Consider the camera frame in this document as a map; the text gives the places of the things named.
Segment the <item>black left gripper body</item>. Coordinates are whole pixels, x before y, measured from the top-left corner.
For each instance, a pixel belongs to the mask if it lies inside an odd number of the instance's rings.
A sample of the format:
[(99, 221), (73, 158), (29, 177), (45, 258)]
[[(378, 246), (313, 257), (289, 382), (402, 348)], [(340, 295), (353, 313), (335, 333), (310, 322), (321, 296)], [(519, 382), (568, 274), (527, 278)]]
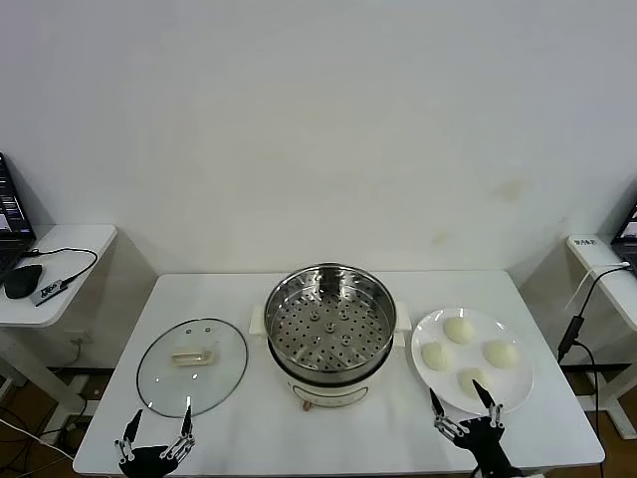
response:
[(179, 461), (166, 453), (167, 445), (140, 447), (131, 450), (132, 459), (124, 456), (120, 470), (129, 478), (162, 478), (178, 468)]

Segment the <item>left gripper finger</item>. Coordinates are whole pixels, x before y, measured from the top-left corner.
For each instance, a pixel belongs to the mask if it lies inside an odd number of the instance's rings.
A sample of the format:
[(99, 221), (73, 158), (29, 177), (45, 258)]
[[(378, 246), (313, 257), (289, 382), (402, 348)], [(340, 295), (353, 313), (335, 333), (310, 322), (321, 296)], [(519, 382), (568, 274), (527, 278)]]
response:
[(186, 398), (186, 412), (183, 417), (180, 433), (176, 440), (170, 444), (162, 453), (161, 458), (165, 460), (183, 460), (195, 445), (192, 422), (191, 397)]
[(114, 442), (118, 454), (118, 463), (126, 464), (134, 460), (132, 444), (135, 440), (143, 410), (139, 409), (132, 420), (126, 425), (123, 436)]

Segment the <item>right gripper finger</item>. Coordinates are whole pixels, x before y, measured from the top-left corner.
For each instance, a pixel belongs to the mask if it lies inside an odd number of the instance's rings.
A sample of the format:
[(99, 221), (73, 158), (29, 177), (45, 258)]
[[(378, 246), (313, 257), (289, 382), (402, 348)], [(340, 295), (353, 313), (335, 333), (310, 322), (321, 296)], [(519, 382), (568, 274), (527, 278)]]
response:
[(496, 403), (490, 392), (486, 388), (484, 388), (477, 380), (473, 379), (472, 384), (480, 401), (489, 412), (490, 426), (493, 428), (503, 428), (504, 425), (501, 423), (501, 413), (503, 405), (501, 403)]
[(444, 407), (434, 389), (430, 388), (429, 393), (434, 412), (434, 427), (447, 439), (459, 439), (464, 437), (464, 428), (446, 415)]

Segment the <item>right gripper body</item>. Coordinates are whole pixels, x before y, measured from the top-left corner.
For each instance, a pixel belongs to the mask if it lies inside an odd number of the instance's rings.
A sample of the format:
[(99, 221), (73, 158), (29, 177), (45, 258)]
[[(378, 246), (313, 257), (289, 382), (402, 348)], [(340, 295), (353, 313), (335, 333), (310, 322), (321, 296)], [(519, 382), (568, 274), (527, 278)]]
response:
[(483, 477), (522, 477), (523, 472), (514, 467), (501, 446), (505, 427), (487, 416), (463, 420), (468, 429), (460, 438), (460, 447), (469, 450), (476, 459)]

